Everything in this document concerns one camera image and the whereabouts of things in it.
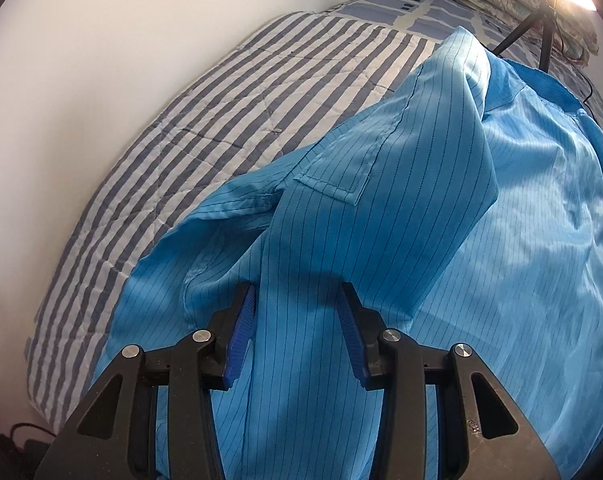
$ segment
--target blue shirt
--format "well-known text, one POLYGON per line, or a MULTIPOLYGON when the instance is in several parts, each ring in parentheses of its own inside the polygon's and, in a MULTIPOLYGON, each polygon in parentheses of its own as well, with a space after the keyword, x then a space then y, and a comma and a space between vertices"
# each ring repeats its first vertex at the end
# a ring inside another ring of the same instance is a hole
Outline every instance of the blue shirt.
MULTIPOLYGON (((137 264, 96 376, 258 286, 241 377, 214 392, 229 479, 365 479, 381 393, 352 373, 337 287, 421 344, 473 346, 563 478, 603 433, 603 132, 551 76, 459 28, 394 95, 213 192, 137 264)), ((166 402, 158 466, 168 472, 166 402)), ((437 475, 435 398, 429 478, 437 475)))

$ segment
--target blue gripper pad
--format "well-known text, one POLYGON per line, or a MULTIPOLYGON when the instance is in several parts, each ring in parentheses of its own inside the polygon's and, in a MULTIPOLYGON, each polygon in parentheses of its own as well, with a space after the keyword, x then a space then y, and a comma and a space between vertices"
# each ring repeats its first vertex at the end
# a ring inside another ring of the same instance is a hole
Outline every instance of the blue gripper pad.
POLYGON ((368 366, 366 365, 365 346, 363 344, 363 339, 361 338, 359 327, 355 321, 352 307, 348 303, 341 286, 337 292, 337 314, 342 327, 342 333, 344 334, 345 347, 348 350, 353 373, 361 383, 361 386, 365 387, 365 384, 371 375, 368 366))
POLYGON ((242 373, 242 366, 244 364, 244 357, 246 357, 246 350, 248 349, 248 343, 253 336, 254 324, 255 324, 255 306, 257 303, 257 295, 255 287, 250 285, 248 292, 244 298, 242 309, 237 317, 235 323, 235 330, 233 330, 232 336, 230 337, 230 343, 228 345, 228 352, 226 355, 226 371, 224 372, 223 380, 224 385, 227 388, 232 386, 232 383, 242 373))

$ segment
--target silver screw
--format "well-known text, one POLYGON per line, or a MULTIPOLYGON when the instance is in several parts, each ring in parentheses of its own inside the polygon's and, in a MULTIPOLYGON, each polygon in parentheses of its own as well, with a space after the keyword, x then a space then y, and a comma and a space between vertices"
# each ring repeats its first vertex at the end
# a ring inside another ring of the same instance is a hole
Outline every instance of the silver screw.
POLYGON ((193 341, 197 341, 198 343, 205 343, 210 338, 211 333, 208 330, 198 330, 193 334, 193 341))
POLYGON ((472 348, 466 343, 457 343, 455 345, 455 353, 459 357, 470 357, 472 355, 472 348))
POLYGON ((137 345, 128 345, 122 350, 122 355, 126 358, 131 358, 137 356, 139 352, 140 348, 137 345))
POLYGON ((395 343, 401 339, 401 333, 394 328, 389 328, 388 330, 384 330, 381 333, 381 336, 386 339, 386 341, 390 341, 391 343, 395 343))

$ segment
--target gray and white striped fabric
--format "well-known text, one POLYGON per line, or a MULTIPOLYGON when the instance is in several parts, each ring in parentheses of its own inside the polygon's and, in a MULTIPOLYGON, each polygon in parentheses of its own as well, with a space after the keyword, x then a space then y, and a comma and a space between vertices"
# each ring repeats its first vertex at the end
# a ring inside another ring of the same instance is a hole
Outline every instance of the gray and white striped fabric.
POLYGON ((319 139, 392 92, 435 42, 297 12, 182 92, 124 153, 68 241, 26 348, 28 393, 58 430, 88 388, 122 286, 229 178, 319 139))

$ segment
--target bed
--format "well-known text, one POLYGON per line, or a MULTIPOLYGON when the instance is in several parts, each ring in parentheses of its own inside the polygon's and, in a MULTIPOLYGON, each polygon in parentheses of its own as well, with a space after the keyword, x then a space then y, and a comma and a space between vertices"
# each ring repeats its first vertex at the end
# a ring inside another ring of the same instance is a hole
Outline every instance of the bed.
MULTIPOLYGON (((356 0, 282 16, 179 94, 94 193, 54 273, 26 346, 28 392, 58 430, 90 386, 122 287, 137 262, 205 197, 321 138, 392 94, 454 27, 487 46, 501 25, 451 0, 356 0)), ((537 44, 508 55, 536 65, 537 44)), ((590 83, 553 60, 582 99, 590 83)), ((603 99, 589 99, 603 129, 603 99)))

